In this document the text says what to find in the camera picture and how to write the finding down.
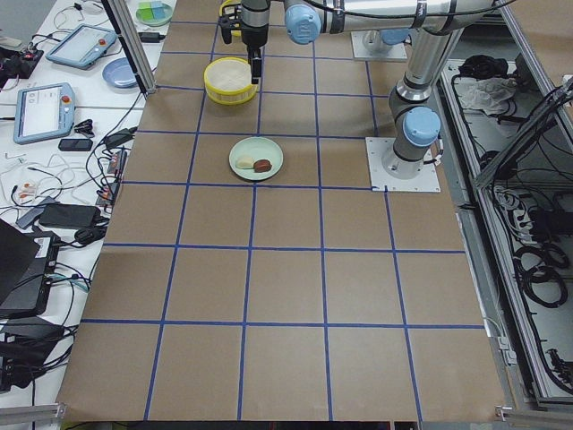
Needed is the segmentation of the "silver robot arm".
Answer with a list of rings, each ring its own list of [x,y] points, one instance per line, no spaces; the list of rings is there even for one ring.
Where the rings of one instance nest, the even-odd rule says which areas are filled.
[[[302,45],[321,33],[350,30],[378,32],[415,30],[417,37],[407,69],[389,96],[397,137],[381,157],[384,170],[399,179],[412,179],[423,169],[423,159],[438,140],[440,119],[425,106],[449,43],[457,32],[451,14],[457,1],[285,1],[289,37]]]

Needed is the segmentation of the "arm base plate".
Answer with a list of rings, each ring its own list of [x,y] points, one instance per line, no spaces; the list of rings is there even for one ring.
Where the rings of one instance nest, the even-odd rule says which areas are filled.
[[[353,31],[354,58],[362,61],[404,63],[409,29]]]
[[[422,160],[404,161],[394,152],[394,138],[365,139],[371,189],[374,192],[439,193],[440,183],[432,151]]]

